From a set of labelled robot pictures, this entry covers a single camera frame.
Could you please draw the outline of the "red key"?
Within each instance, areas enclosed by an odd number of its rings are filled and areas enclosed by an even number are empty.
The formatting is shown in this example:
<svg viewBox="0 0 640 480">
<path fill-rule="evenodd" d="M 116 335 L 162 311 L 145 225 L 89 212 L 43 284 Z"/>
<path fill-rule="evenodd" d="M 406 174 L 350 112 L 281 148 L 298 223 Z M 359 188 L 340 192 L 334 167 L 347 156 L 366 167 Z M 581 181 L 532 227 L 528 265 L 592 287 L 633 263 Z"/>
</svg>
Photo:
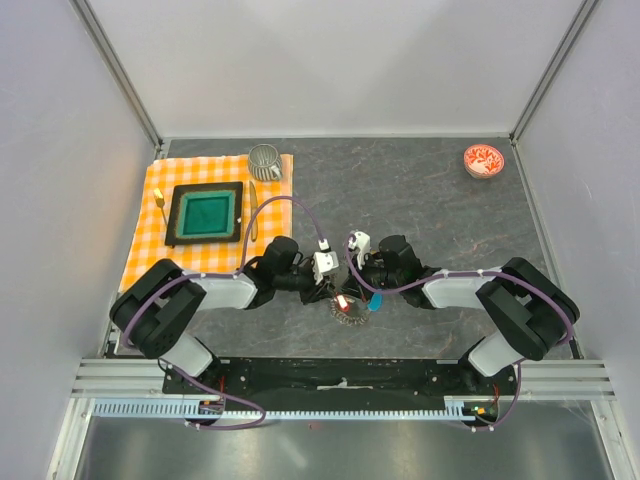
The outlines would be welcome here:
<svg viewBox="0 0 640 480">
<path fill-rule="evenodd" d="M 336 296 L 336 303 L 342 312 L 347 312 L 350 308 L 349 302 L 343 295 Z"/>
</svg>

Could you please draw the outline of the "blue keyring with metal rings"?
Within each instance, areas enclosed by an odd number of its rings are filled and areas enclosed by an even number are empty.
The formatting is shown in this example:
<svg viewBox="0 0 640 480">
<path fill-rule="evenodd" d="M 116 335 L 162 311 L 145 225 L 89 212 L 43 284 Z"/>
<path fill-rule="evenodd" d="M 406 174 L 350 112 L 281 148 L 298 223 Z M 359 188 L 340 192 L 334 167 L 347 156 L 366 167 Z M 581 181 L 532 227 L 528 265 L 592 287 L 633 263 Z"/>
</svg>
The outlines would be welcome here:
<svg viewBox="0 0 640 480">
<path fill-rule="evenodd" d="M 382 305 L 382 296 L 374 294 L 370 299 L 356 299 L 342 293 L 349 302 L 350 308 L 347 312 L 342 312 L 336 298 L 330 299 L 329 308 L 331 316 L 342 325 L 361 326 L 366 324 L 372 313 L 377 312 Z"/>
</svg>

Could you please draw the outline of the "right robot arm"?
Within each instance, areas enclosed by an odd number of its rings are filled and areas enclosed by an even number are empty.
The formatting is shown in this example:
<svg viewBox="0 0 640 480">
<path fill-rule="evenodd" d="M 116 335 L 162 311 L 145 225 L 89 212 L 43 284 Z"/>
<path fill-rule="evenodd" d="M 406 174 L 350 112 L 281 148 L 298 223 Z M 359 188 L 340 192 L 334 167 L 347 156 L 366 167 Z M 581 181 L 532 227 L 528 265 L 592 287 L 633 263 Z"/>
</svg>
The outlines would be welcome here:
<svg viewBox="0 0 640 480">
<path fill-rule="evenodd" d="M 346 240 L 346 290 L 371 303 L 399 295 L 417 309 L 484 311 L 496 331 L 465 354 L 458 381 L 467 392 L 483 392 L 494 375 L 522 360 L 540 361 L 574 337 L 577 304 L 533 264 L 513 257 L 488 270 L 452 271 L 421 263 L 403 235 L 384 238 L 376 252 L 370 237 L 353 231 Z"/>
</svg>

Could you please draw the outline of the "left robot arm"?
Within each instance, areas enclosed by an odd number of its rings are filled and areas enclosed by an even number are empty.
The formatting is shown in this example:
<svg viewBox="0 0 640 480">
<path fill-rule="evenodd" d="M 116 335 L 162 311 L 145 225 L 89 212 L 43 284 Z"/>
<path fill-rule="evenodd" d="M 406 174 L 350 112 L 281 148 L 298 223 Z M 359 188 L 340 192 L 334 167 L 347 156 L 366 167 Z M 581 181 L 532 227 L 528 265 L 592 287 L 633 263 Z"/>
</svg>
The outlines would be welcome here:
<svg viewBox="0 0 640 480">
<path fill-rule="evenodd" d="M 327 242 L 320 245 L 322 251 L 305 257 L 296 241 L 277 236 L 234 274 L 185 271 L 161 259 L 115 301 L 110 320 L 145 358 L 183 371 L 196 392 L 211 392 L 220 378 L 218 360 L 186 332 L 192 318 L 200 311 L 256 309 L 279 291 L 298 293 L 304 305 L 332 297 L 338 256 Z"/>
</svg>

